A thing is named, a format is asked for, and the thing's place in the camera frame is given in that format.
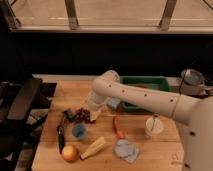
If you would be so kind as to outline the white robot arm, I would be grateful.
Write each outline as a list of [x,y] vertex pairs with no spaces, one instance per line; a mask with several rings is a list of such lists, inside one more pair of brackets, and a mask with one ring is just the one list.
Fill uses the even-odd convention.
[[198,99],[184,94],[139,88],[120,82],[114,70],[96,77],[87,104],[99,110],[108,97],[118,98],[188,127],[182,171],[213,171],[213,97]]

